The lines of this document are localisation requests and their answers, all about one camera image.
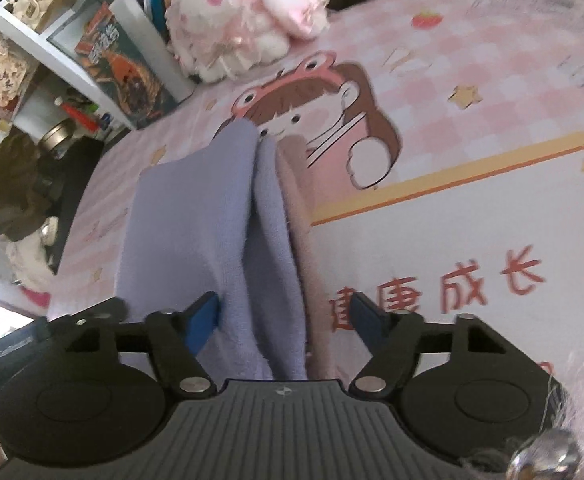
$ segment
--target pink plush bunny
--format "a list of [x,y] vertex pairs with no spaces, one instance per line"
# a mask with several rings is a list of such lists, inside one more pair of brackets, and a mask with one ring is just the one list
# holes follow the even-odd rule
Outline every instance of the pink plush bunny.
[[166,0],[171,47],[187,74],[207,82],[284,57],[289,37],[328,26],[326,0]]

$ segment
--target cartoon girl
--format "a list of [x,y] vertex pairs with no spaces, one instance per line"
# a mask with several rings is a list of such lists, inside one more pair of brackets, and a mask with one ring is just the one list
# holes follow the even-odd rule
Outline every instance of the cartoon girl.
[[304,59],[293,72],[250,88],[234,102],[261,136],[301,135],[319,202],[334,202],[375,186],[392,169],[401,139],[376,106],[367,75],[356,63],[334,65],[333,52]]

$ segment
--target brown cloth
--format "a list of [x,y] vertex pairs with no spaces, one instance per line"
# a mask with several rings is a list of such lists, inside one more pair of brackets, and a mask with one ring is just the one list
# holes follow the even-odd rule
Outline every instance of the brown cloth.
[[331,307],[312,253],[309,212],[313,194],[305,149],[305,140],[300,136],[281,139],[277,145],[277,177],[305,300],[307,377],[310,380],[332,379],[336,371],[330,344]]
[[17,242],[36,231],[50,201],[34,191],[38,150],[28,134],[10,133],[0,143],[0,235]]

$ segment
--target strawberry illustration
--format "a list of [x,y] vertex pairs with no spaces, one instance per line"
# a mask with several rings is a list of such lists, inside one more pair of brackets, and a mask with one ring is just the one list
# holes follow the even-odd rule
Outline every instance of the strawberry illustration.
[[443,21],[443,15],[430,10],[423,10],[412,18],[412,27],[414,28],[434,28]]

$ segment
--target brown hair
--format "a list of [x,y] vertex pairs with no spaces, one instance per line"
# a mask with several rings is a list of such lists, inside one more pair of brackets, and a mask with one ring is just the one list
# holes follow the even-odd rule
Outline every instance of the brown hair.
[[[369,136],[376,137],[385,143],[390,152],[392,164],[394,164],[401,152],[401,138],[390,120],[376,107],[374,94],[363,68],[357,63],[340,63],[334,65],[330,70],[337,72],[345,81],[354,81],[358,85],[359,94],[357,100],[349,108],[345,109],[345,123],[364,112]],[[338,91],[339,87],[325,79],[318,77],[298,79],[264,95],[247,110],[245,118],[252,121],[256,126],[260,126],[273,119],[275,115],[284,114],[292,108],[302,106],[319,98],[326,92],[335,94]],[[225,121],[217,133],[232,121],[233,118]]]

